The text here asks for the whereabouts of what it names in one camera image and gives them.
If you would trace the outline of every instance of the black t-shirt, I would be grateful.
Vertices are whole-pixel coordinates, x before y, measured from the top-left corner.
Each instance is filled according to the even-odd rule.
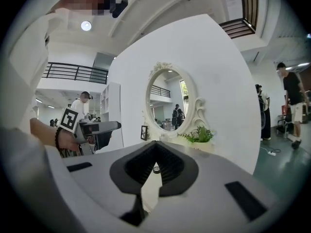
[[[291,100],[291,105],[298,104],[302,102],[300,88],[298,84],[300,83],[296,74],[290,72],[287,77],[283,79],[284,90],[288,92],[288,97]]]

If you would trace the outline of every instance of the planter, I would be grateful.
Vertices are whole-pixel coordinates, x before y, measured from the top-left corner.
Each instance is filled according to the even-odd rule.
[[[174,137],[170,139],[171,143],[179,144],[185,147],[190,147],[193,149],[198,149],[207,153],[214,153],[215,148],[211,141],[209,142],[190,142],[182,136]]]

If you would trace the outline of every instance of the round ceiling light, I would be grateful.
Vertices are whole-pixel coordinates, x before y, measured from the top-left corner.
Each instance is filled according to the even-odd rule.
[[[84,22],[81,23],[81,28],[84,31],[90,31],[91,28],[92,28],[92,24],[89,21],[84,21]]]

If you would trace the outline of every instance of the hair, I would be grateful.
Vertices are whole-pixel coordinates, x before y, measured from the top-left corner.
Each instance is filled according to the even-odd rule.
[[[283,62],[279,63],[276,67],[276,69],[279,69],[279,68],[284,68],[286,67],[285,64]]]
[[[89,93],[87,91],[84,91],[81,93],[81,96],[84,95],[85,97],[90,97]]]

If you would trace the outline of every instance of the white shorts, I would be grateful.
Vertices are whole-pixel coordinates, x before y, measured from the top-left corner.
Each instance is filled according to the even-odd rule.
[[[292,122],[302,122],[302,103],[291,105]]]

